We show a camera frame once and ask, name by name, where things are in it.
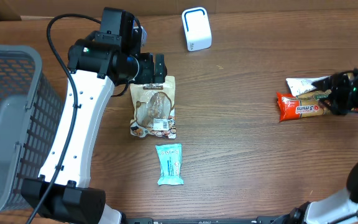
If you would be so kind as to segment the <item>white tube with gold cap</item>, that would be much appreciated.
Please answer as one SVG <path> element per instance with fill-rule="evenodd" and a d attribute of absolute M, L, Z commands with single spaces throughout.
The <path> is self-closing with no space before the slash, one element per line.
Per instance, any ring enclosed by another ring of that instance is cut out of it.
<path fill-rule="evenodd" d="M 319 78 L 286 78 L 290 93 L 293 96 L 299 96 L 312 91 L 317 91 L 317 88 L 312 85 L 313 82 L 323 80 L 326 77 Z"/>

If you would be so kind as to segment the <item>brown snack pouch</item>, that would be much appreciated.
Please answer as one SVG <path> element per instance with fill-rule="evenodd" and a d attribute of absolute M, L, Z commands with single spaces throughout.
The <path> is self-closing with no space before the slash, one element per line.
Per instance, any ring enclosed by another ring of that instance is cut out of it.
<path fill-rule="evenodd" d="M 175 139 L 175 77 L 165 77 L 164 83 L 131 84 L 130 91 L 134 105 L 131 134 Z"/>

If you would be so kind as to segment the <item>orange pasta package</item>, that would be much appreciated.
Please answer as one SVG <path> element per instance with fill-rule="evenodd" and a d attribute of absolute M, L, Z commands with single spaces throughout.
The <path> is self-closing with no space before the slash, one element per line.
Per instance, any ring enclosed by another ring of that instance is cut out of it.
<path fill-rule="evenodd" d="M 302 95 L 293 96 L 290 93 L 277 94 L 277 103 L 280 109 L 279 121 L 307 118 L 311 116 L 327 115 L 331 112 L 320 102 L 331 93 L 327 91 L 312 91 Z"/>

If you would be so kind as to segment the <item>light blue snack packet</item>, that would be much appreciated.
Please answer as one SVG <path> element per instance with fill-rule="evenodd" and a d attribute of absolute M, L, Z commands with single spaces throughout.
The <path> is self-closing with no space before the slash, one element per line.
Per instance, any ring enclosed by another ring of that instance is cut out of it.
<path fill-rule="evenodd" d="M 160 178 L 158 185 L 183 185 L 181 177 L 182 145 L 166 144 L 156 146 L 158 159 L 160 161 Z"/>

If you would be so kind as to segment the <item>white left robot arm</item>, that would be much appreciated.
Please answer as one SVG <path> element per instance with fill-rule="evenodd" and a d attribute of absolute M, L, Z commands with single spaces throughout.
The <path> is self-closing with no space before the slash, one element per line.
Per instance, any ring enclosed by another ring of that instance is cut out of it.
<path fill-rule="evenodd" d="M 141 52 L 147 34 L 136 16 L 107 7 L 99 25 L 70 47 L 62 63 L 68 89 L 57 133 L 38 176 L 21 187 L 33 215 L 63 223 L 126 222 L 106 204 L 103 190 L 90 187 L 99 125 L 115 87 L 160 84 L 167 76 L 162 54 Z"/>

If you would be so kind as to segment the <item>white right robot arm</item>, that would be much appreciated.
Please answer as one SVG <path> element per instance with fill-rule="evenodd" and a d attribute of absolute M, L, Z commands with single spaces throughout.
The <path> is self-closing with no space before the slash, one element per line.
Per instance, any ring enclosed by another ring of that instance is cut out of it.
<path fill-rule="evenodd" d="M 277 95 L 280 120 L 323 114 L 358 114 L 358 69 L 319 78 L 287 78 L 289 94 Z M 332 196 L 306 202 L 274 223 L 356 223 L 358 222 L 358 162 L 344 189 Z"/>

